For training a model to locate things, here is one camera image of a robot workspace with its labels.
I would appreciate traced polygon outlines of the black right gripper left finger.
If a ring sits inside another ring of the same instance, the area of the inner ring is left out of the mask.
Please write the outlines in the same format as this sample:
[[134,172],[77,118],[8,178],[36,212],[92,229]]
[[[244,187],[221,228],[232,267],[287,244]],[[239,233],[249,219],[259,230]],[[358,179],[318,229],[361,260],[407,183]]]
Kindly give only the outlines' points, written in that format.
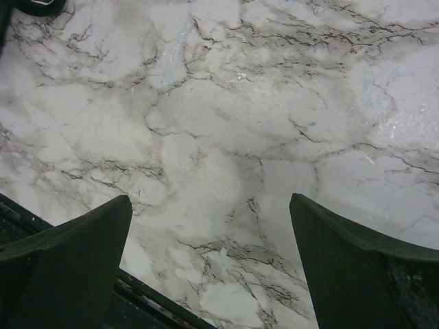
[[61,225],[1,246],[2,328],[101,328],[132,205],[119,195]]

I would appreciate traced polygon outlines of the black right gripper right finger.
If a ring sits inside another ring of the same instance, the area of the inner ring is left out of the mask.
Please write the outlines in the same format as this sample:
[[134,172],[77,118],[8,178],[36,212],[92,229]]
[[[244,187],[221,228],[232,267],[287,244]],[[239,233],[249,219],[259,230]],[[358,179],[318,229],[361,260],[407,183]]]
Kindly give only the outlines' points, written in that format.
[[292,227],[319,328],[437,328],[438,251],[294,193]]

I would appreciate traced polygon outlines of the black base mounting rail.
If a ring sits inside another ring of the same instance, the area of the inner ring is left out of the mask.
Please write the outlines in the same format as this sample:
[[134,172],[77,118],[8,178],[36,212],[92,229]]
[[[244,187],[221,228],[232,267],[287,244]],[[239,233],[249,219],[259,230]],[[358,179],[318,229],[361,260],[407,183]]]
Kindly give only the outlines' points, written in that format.
[[208,328],[119,266],[132,217],[117,196],[53,226],[1,198],[2,328]]

